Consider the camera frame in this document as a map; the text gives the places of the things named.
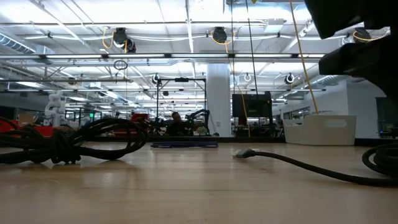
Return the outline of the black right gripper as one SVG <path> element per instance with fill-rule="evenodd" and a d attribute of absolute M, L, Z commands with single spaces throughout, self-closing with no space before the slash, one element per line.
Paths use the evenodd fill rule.
<path fill-rule="evenodd" d="M 321 39 L 363 23 L 365 29 L 390 27 L 370 42 L 345 44 L 319 61 L 320 75 L 349 75 L 379 87 L 398 105 L 398 0 L 304 0 Z"/>

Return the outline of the white plastic bin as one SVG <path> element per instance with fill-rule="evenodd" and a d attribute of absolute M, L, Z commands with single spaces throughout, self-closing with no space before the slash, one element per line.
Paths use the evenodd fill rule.
<path fill-rule="evenodd" d="M 307 115 L 304 119 L 284 119 L 285 141 L 310 146 L 353 146 L 356 116 Z"/>

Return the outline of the black monitor screen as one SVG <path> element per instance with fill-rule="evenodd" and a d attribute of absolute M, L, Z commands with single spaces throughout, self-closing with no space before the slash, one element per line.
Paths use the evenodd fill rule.
<path fill-rule="evenodd" d="M 269 91 L 264 94 L 233 94 L 233 117 L 270 118 L 272 116 L 272 98 Z"/>

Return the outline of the white square column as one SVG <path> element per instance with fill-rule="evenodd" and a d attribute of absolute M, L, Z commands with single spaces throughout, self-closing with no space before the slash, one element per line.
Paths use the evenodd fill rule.
<path fill-rule="evenodd" d="M 206 99 L 211 134 L 231 135 L 230 70 L 227 63 L 210 63 L 206 71 Z"/>

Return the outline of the long ceiling light strip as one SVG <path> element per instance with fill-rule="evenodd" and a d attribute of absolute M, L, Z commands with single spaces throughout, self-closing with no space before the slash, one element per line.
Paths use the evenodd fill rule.
<path fill-rule="evenodd" d="M 299 58 L 300 54 L 50 54 L 0 55 L 4 60 L 32 59 L 109 59 L 109 58 Z"/>

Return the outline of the person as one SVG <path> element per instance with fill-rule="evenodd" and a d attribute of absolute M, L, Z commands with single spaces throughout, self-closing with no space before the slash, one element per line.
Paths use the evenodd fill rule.
<path fill-rule="evenodd" d="M 173 122 L 167 128 L 167 133 L 171 136 L 185 136 L 187 134 L 185 130 L 185 122 L 182 120 L 178 112 L 172 113 Z"/>

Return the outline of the black metal rig frame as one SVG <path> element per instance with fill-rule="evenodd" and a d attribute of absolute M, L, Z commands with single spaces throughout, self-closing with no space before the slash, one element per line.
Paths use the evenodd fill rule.
<path fill-rule="evenodd" d="M 199 117 L 200 115 L 203 115 L 204 117 L 204 123 L 203 125 L 199 128 L 200 132 L 199 135 L 201 136 L 209 136 L 210 135 L 210 130 L 208 127 L 209 123 L 209 118 L 210 118 L 210 111 L 207 109 L 207 91 L 206 91 L 206 78 L 159 78 L 157 84 L 156 84 L 156 117 L 155 117 L 155 123 L 156 127 L 160 126 L 160 117 L 159 117 L 159 93 L 161 91 L 172 91 L 172 92 L 182 92 L 182 91 L 190 91 L 189 89 L 184 89 L 184 88 L 179 88 L 179 89 L 165 89 L 165 86 L 170 82 L 177 82 L 177 83 L 186 83 L 186 82 L 194 82 L 197 86 L 200 87 L 200 89 L 204 92 L 204 99 L 202 99 L 203 102 L 203 108 L 201 110 L 198 110 L 194 113 L 191 113 L 189 115 L 186 115 L 187 119 L 187 124 L 189 126 L 189 131 L 191 134 L 193 134 L 193 128 L 195 125 L 195 119 Z"/>

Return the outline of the silver ventilation duct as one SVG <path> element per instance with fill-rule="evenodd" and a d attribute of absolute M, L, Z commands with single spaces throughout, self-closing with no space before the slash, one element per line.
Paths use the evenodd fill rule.
<path fill-rule="evenodd" d="M 0 45 L 9 47 L 10 49 L 22 54 L 35 54 L 35 50 L 33 48 L 23 44 L 22 42 L 18 42 L 17 40 L 3 33 L 0 33 Z"/>

